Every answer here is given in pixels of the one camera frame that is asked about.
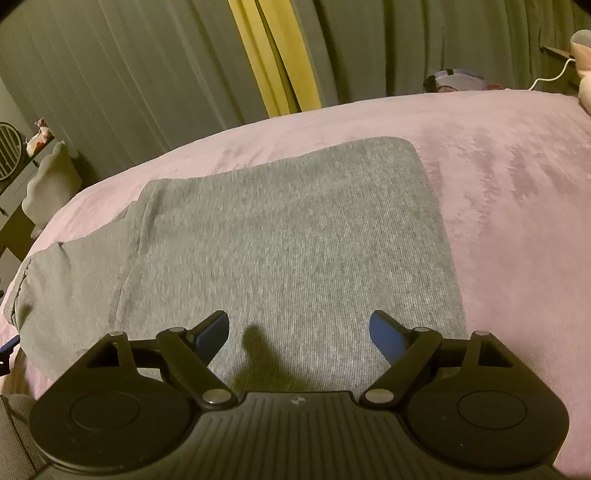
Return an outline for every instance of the ribbed grip surface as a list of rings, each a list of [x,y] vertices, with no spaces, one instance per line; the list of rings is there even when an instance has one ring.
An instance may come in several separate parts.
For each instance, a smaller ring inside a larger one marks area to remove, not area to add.
[[[563,478],[542,466],[505,480]],[[54,467],[42,480],[84,478]],[[202,415],[172,454],[111,480],[488,479],[431,458],[387,411],[359,407],[347,392],[250,393],[238,407]]]

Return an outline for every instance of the pink fleece blanket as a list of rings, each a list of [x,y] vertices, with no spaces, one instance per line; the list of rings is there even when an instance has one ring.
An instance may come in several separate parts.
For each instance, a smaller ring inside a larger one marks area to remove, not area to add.
[[[562,398],[570,432],[557,466],[591,475],[591,118],[576,98],[426,94],[235,128],[82,191],[31,253],[108,223],[149,180],[207,176],[377,136],[417,149],[440,202],[470,331],[492,331]],[[5,325],[0,341],[14,333]],[[38,397],[49,382],[24,367],[9,376],[10,390]]]

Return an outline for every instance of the figurine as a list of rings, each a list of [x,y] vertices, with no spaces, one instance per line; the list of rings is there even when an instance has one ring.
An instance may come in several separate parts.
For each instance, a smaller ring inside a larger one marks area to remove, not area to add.
[[[36,153],[53,140],[53,133],[47,126],[44,118],[37,120],[35,125],[39,128],[39,132],[27,142],[27,154],[29,157],[35,156]]]

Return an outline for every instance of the metal rivet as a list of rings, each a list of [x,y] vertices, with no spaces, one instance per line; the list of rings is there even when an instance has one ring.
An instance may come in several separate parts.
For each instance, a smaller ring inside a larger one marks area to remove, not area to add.
[[[365,399],[371,403],[389,403],[394,399],[394,394],[385,388],[374,388],[365,392]]]
[[[217,405],[219,403],[227,402],[232,398],[232,394],[223,388],[212,388],[203,394],[203,400],[207,403]]]

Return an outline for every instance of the gray curtain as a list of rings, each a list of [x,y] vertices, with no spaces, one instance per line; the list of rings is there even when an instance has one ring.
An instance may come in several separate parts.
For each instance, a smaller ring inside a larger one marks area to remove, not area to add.
[[[24,0],[0,52],[26,119],[44,116],[92,180],[267,117],[226,1]]]
[[[589,27],[571,0],[291,2],[324,106],[420,93],[443,68],[527,88],[540,47]],[[0,77],[87,182],[267,117],[226,0],[23,0],[0,22]]]
[[[463,68],[505,88],[543,73],[543,46],[567,50],[589,17],[571,0],[291,0],[304,39],[324,34],[339,103],[423,91],[426,77]],[[310,4],[316,16],[311,15]],[[313,64],[326,56],[309,46]],[[319,79],[324,90],[330,85]]]

